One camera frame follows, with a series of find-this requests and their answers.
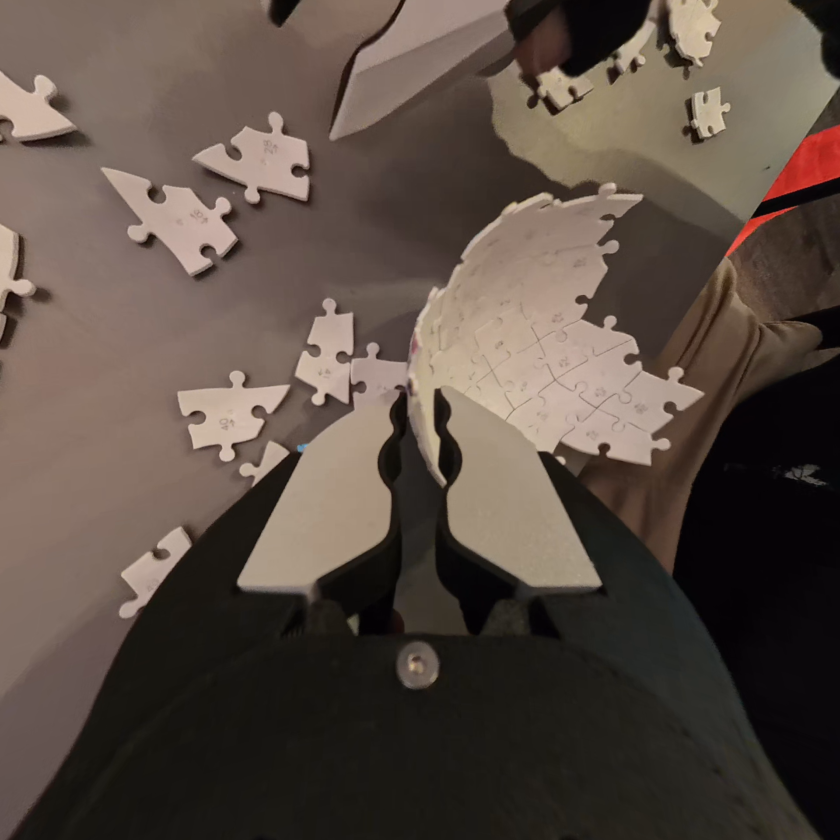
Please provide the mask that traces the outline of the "person's right hand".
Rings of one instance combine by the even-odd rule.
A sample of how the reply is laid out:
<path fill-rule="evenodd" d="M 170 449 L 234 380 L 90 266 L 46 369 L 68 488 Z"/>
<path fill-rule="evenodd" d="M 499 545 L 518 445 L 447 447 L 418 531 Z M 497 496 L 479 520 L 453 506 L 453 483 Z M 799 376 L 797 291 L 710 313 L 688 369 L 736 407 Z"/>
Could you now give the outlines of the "person's right hand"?
<path fill-rule="evenodd" d="M 572 37 L 561 7 L 556 7 L 516 44 L 514 60 L 521 75 L 534 79 L 554 68 L 561 68 L 572 58 Z"/>

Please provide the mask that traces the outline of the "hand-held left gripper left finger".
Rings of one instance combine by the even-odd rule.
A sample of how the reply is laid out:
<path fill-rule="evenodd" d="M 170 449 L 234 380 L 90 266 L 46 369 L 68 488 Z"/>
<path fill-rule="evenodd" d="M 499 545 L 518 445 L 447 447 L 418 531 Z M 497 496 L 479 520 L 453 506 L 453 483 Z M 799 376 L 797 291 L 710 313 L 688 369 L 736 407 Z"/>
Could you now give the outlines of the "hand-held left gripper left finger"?
<path fill-rule="evenodd" d="M 396 501 L 406 394 L 325 428 L 300 455 L 241 570 L 247 595 L 337 604 L 361 634 L 394 629 L 402 529 Z"/>

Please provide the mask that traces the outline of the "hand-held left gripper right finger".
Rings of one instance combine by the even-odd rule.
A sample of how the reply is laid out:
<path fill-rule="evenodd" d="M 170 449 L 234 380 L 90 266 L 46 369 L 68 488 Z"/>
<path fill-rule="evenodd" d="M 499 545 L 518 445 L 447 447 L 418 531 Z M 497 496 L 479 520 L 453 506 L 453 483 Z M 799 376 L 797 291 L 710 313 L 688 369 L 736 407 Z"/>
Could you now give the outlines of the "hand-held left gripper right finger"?
<path fill-rule="evenodd" d="M 499 602 L 583 595 L 603 583 L 540 452 L 506 420 L 452 387 L 434 394 L 444 501 L 436 571 L 479 634 Z"/>

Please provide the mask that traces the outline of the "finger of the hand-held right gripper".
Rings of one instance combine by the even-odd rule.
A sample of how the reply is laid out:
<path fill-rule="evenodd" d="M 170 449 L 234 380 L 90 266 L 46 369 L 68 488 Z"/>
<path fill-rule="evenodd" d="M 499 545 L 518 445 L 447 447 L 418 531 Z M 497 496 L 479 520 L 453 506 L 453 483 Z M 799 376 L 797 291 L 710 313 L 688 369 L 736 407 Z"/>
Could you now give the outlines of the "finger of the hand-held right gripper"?
<path fill-rule="evenodd" d="M 404 1 L 344 68 L 329 139 L 376 125 L 448 81 L 508 58 L 504 1 Z"/>
<path fill-rule="evenodd" d="M 269 2 L 281 101 L 329 140 L 373 128 L 404 104 L 403 2 Z"/>

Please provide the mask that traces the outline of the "white curved puzzle piece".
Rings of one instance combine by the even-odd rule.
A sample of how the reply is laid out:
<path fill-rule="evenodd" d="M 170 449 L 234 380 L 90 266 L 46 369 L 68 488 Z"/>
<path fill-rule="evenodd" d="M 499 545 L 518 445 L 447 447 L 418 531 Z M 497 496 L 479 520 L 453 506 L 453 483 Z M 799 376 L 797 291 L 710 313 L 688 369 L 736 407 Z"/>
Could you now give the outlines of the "white curved puzzle piece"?
<path fill-rule="evenodd" d="M 33 90 L 19 86 L 1 73 L 1 121 L 10 123 L 14 139 L 47 140 L 77 131 L 77 126 L 51 105 L 57 96 L 56 84 L 44 75 L 34 77 Z"/>
<path fill-rule="evenodd" d="M 7 324 L 7 297 L 15 294 L 19 298 L 29 298 L 37 291 L 36 285 L 30 280 L 17 277 L 19 246 L 19 235 L 1 224 L 1 338 L 4 337 Z"/>
<path fill-rule="evenodd" d="M 278 467 L 289 454 L 290 452 L 285 446 L 270 440 L 266 443 L 258 464 L 245 462 L 238 468 L 238 473 L 243 478 L 250 480 L 251 486 L 255 486 L 273 469 Z"/>
<path fill-rule="evenodd" d="M 697 91 L 689 100 L 689 126 L 699 142 L 710 140 L 726 130 L 731 104 L 723 101 L 721 88 Z"/>
<path fill-rule="evenodd" d="M 665 1 L 668 30 L 677 54 L 694 67 L 703 67 L 721 21 L 718 1 Z"/>
<path fill-rule="evenodd" d="M 163 185 L 164 200 L 157 203 L 150 197 L 150 181 L 108 167 L 102 167 L 101 173 L 139 219 L 128 227 L 128 237 L 138 245 L 157 238 L 188 276 L 197 277 L 214 266 L 203 254 L 205 248 L 225 257 L 238 243 L 224 220 L 233 209 L 227 198 L 220 196 L 209 207 L 188 187 Z"/>
<path fill-rule="evenodd" d="M 645 20 L 633 37 L 612 52 L 610 71 L 621 76 L 633 67 L 643 66 L 646 62 L 643 49 L 656 29 L 657 24 L 654 20 Z"/>
<path fill-rule="evenodd" d="M 122 581 L 133 593 L 133 597 L 119 608 L 122 620 L 134 618 L 148 605 L 166 576 L 192 545 L 186 530 L 175 528 L 157 542 L 155 550 L 144 553 L 121 572 Z"/>
<path fill-rule="evenodd" d="M 295 378 L 314 389 L 313 405 L 323 405 L 328 396 L 340 403 L 350 403 L 350 362 L 340 361 L 340 354 L 349 357 L 354 352 L 354 315 L 337 312 L 331 298 L 322 302 L 323 315 L 313 320 L 307 345 L 318 349 L 313 356 L 304 350 L 297 363 Z"/>
<path fill-rule="evenodd" d="M 382 360 L 380 345 L 370 342 L 365 357 L 353 358 L 350 363 L 350 383 L 362 385 L 361 391 L 353 392 L 353 409 L 381 404 L 386 397 L 404 389 L 408 378 L 408 362 L 405 360 Z"/>
<path fill-rule="evenodd" d="M 200 413 L 201 423 L 187 427 L 194 450 L 218 447 L 217 455 L 228 463 L 235 459 L 235 447 L 258 437 L 265 419 L 254 415 L 259 407 L 272 414 L 283 403 L 289 384 L 247 387 L 246 374 L 231 371 L 229 387 L 179 391 L 176 401 L 183 417 Z"/>
<path fill-rule="evenodd" d="M 238 159 L 228 154 L 225 144 L 217 143 L 196 153 L 192 161 L 243 185 L 245 200 L 251 205 L 260 202 L 261 191 L 306 202 L 310 193 L 308 143 L 286 134 L 278 112 L 270 112 L 268 122 L 269 132 L 246 126 L 231 139 Z"/>
<path fill-rule="evenodd" d="M 594 90 L 587 76 L 570 77 L 554 67 L 533 77 L 534 91 L 549 114 L 555 116 L 582 101 Z"/>

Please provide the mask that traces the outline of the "person's beige trousers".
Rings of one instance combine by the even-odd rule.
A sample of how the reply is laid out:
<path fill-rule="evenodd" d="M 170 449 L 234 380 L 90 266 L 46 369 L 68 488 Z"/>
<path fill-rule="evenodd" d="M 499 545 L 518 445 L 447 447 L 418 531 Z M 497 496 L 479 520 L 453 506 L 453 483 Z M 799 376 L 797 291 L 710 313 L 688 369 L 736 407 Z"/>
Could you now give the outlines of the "person's beige trousers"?
<path fill-rule="evenodd" d="M 669 574 L 692 485 L 724 421 L 752 394 L 802 371 L 822 341 L 819 329 L 804 322 L 762 322 L 741 300 L 737 278 L 724 258 L 652 363 L 658 375 L 679 367 L 682 382 L 704 394 L 667 424 L 670 448 L 656 453 L 651 466 L 603 455 L 579 474 Z"/>

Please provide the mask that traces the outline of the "red and black object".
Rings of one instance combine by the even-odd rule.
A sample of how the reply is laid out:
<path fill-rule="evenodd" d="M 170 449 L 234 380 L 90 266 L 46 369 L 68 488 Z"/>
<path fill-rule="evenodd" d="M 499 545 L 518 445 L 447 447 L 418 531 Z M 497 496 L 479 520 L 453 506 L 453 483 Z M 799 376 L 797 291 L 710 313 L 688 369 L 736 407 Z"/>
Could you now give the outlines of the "red and black object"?
<path fill-rule="evenodd" d="M 797 207 L 839 192 L 839 126 L 807 136 L 735 238 L 727 256 L 760 226 Z"/>

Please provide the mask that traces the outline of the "partly built puzzle ball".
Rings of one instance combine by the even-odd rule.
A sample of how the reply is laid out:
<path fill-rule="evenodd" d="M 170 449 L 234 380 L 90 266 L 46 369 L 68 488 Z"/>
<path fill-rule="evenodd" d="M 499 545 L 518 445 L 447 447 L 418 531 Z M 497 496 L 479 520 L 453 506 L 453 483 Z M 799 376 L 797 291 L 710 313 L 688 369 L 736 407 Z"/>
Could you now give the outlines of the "partly built puzzle ball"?
<path fill-rule="evenodd" d="M 585 319 L 619 249 L 606 239 L 644 199 L 614 183 L 568 201 L 512 203 L 471 239 L 445 287 L 419 312 L 407 368 L 408 418 L 436 482 L 434 397 L 446 386 L 515 427 L 538 451 L 559 446 L 649 468 L 670 448 L 660 433 L 703 392 L 672 367 L 646 372 L 614 316 Z"/>

